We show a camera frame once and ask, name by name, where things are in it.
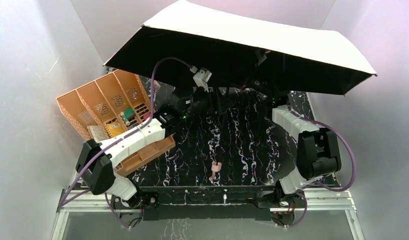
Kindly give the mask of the black and pink folding umbrella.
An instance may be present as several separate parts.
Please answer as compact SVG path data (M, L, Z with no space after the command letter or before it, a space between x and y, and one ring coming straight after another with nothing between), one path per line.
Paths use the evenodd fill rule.
M271 50L260 66L258 49ZM282 91L344 95L377 75L337 31L249 18L186 0L146 20L105 65L194 90L190 68L205 68L212 73L209 91L243 89L251 78L272 82Z

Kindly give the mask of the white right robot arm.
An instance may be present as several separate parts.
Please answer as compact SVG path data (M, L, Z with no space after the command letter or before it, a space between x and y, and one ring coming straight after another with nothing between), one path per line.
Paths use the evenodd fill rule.
M267 84L250 78L242 88L252 88L266 95L271 120L297 143L295 167L278 181L285 195L294 194L342 168L337 135L295 111L287 93L271 92Z

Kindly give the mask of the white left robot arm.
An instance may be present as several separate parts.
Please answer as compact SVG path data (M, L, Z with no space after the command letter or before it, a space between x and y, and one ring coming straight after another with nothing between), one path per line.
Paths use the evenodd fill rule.
M141 196L140 188L116 173L116 167L141 150L146 152L137 163L144 165L150 157L158 156L154 144L175 134L185 119L202 113L220 116L233 105L234 101L217 87L210 92L203 87L174 90L145 122L101 142L86 141L75 168L77 177L83 179L93 195L111 194L125 201L137 199Z

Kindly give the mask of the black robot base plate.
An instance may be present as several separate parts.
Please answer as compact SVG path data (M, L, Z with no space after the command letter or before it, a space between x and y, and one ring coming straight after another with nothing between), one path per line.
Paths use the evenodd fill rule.
M169 219L254 219L270 221L286 214L294 219L304 200L296 194L282 193L267 186L144 186L134 205L111 196L111 206L122 213L144 209L146 221Z

